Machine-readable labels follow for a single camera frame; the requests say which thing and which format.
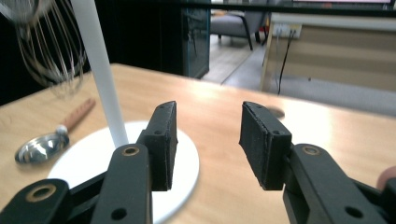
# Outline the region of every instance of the wire whisk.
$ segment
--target wire whisk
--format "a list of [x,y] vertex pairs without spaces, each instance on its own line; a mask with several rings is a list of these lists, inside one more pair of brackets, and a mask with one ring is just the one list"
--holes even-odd
[[58,97],[75,94],[87,56],[70,3],[0,0],[0,12],[15,24],[21,56],[34,80]]

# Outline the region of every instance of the table surface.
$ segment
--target table surface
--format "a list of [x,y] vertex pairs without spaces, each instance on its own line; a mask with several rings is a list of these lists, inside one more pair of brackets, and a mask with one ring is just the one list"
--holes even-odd
[[[156,105],[177,101],[177,126],[200,157],[195,191],[169,223],[288,223],[281,191],[263,191],[238,145],[243,101],[282,109],[293,143],[326,148],[352,178],[374,186],[396,164],[396,119],[319,105],[187,77],[113,64],[125,121],[149,119]],[[0,107],[0,208],[25,186],[46,178],[56,160],[20,167],[14,154],[24,142],[52,132],[71,110],[93,97],[97,105],[70,133],[71,144],[105,128],[91,75],[73,98],[45,90]]]

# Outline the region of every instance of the metal screw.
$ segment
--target metal screw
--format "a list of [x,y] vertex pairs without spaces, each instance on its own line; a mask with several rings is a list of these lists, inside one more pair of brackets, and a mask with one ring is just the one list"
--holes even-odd
[[53,193],[55,193],[56,187],[53,184],[41,185],[30,190],[26,195],[26,201],[29,203],[37,203],[48,199]]
[[303,152],[311,156],[320,155],[320,150],[317,147],[311,147],[311,146],[303,147]]
[[122,151],[122,155],[124,156],[134,156],[139,153],[138,147],[127,147]]

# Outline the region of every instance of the power strip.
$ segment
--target power strip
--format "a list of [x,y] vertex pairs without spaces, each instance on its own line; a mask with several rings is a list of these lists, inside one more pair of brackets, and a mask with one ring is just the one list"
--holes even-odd
[[301,24],[274,23],[273,36],[289,38],[290,32],[294,32],[293,38],[298,39],[302,28]]

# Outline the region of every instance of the white pole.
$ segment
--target white pole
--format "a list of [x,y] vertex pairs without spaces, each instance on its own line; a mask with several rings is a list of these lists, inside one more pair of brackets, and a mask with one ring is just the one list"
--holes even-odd
[[128,137],[120,111],[105,40],[94,0],[72,0],[78,29],[90,61],[96,87],[105,111],[108,128],[115,147],[128,144]]

